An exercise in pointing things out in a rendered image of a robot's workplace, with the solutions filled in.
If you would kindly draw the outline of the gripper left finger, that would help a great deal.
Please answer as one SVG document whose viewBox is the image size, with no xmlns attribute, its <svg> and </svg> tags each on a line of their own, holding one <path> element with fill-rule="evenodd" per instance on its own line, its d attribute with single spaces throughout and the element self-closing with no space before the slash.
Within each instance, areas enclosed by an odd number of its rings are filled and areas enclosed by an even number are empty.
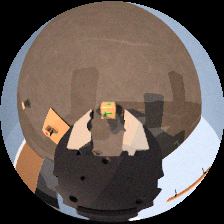
<svg viewBox="0 0 224 224">
<path fill-rule="evenodd" d="M 76 155 L 85 155 L 85 151 L 93 150 L 90 132 L 92 119 L 94 119 L 94 111 L 90 110 L 74 125 L 71 125 L 59 140 L 54 154 L 54 176 L 58 177 L 58 170 L 65 160 Z"/>
</svg>

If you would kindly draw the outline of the orange square mat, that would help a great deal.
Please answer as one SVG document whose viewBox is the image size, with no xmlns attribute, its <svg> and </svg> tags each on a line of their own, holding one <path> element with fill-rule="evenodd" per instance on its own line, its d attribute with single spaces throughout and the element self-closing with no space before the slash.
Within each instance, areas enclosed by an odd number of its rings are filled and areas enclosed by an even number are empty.
<svg viewBox="0 0 224 224">
<path fill-rule="evenodd" d="M 50 139 L 53 140 L 56 144 L 58 144 L 59 140 L 70 127 L 52 108 L 50 108 L 46 117 L 42 129 L 43 132 L 47 125 L 53 128 L 53 134 L 51 135 Z"/>
</svg>

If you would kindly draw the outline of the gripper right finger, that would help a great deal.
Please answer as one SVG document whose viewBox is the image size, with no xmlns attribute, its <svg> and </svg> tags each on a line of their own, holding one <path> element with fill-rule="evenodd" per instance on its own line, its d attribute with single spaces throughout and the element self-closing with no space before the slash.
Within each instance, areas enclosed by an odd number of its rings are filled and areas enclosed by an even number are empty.
<svg viewBox="0 0 224 224">
<path fill-rule="evenodd" d="M 126 117 L 126 118 L 125 118 Z M 156 138 L 149 129 L 140 123 L 132 114 L 124 110 L 125 120 L 122 149 L 129 155 L 139 156 L 150 161 L 157 170 L 158 179 L 164 176 L 162 168 L 162 151 Z"/>
</svg>

